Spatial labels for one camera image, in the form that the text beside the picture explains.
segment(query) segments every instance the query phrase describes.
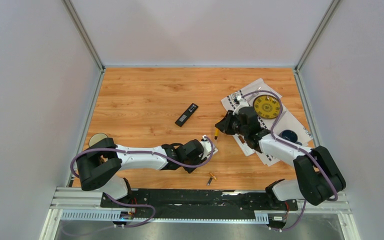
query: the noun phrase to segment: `white wall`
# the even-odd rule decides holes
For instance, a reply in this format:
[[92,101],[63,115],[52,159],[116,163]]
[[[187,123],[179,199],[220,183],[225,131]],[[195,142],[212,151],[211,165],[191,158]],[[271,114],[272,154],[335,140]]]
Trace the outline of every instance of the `white wall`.
[[292,66],[331,0],[73,0],[105,65]]
[[384,0],[343,0],[302,77],[361,239],[384,239]]
[[0,0],[0,240],[39,237],[98,77],[60,0]]

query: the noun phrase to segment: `robotic arm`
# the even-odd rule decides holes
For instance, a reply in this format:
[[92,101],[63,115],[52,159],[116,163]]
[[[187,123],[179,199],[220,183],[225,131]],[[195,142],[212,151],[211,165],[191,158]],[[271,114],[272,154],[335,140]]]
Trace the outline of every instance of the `robotic arm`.
[[[271,130],[262,128],[258,115],[252,106],[240,96],[235,100],[237,108],[228,110],[225,117],[215,127],[227,135],[241,135],[248,147],[271,155],[295,168],[297,180],[278,180],[266,187],[274,201],[305,199],[312,205],[319,205],[334,195],[327,176],[336,192],[346,187],[346,182],[329,151],[323,147],[303,147],[280,139]],[[310,157],[316,160],[318,171]]]
[[125,178],[116,175],[120,169],[176,170],[183,167],[192,173],[195,168],[206,164],[217,149],[213,150],[205,135],[201,141],[194,139],[184,145],[173,143],[153,148],[126,147],[106,137],[84,152],[88,153],[76,160],[81,189],[99,189],[114,199],[121,199],[128,195],[130,186]]

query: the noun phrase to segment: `metal floor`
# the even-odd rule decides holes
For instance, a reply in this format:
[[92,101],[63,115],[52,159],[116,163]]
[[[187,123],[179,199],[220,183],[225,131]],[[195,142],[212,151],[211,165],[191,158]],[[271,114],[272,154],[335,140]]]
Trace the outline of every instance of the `metal floor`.
[[[297,214],[288,217],[289,226]],[[70,234],[84,234],[111,226],[107,221],[61,221],[59,227]],[[227,223],[151,222],[135,228],[111,228],[99,233],[70,237],[58,231],[56,240],[344,240],[336,214],[305,214],[293,230],[275,232],[265,225]]]

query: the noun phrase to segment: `wooden table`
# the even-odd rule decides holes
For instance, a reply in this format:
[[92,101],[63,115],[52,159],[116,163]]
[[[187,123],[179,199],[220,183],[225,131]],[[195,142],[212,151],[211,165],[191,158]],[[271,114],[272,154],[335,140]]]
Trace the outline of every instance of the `wooden table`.
[[[96,133],[116,144],[156,147],[187,143],[202,135],[214,137],[214,124],[226,114],[221,99],[262,78],[280,93],[283,104],[308,129],[293,72],[290,68],[108,68],[93,112],[84,148]],[[179,127],[177,118],[191,104],[199,106]],[[246,157],[232,136],[220,134],[218,153],[205,166],[188,174],[175,171],[129,169],[117,173],[132,188],[264,190],[279,179],[296,178],[283,162],[264,165],[256,154]],[[209,172],[213,180],[207,186]],[[74,187],[80,187],[78,179]]]

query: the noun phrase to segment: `wooden surface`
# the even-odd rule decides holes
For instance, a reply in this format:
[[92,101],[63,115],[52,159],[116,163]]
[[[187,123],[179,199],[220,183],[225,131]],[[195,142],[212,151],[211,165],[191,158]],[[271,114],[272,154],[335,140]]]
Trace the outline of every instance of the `wooden surface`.
[[[283,96],[283,104],[308,129],[290,68],[108,68],[84,148],[96,133],[142,148],[213,138],[214,124],[226,114],[221,99],[258,78]],[[175,125],[191,103],[198,105],[196,112],[183,127]],[[283,162],[268,167],[256,154],[246,157],[232,136],[221,133],[217,148],[213,159],[191,174],[179,168],[129,169],[117,175],[132,188],[215,190],[263,190],[276,180],[296,178]],[[218,180],[207,186],[209,172]],[[73,186],[80,187],[78,179]]]

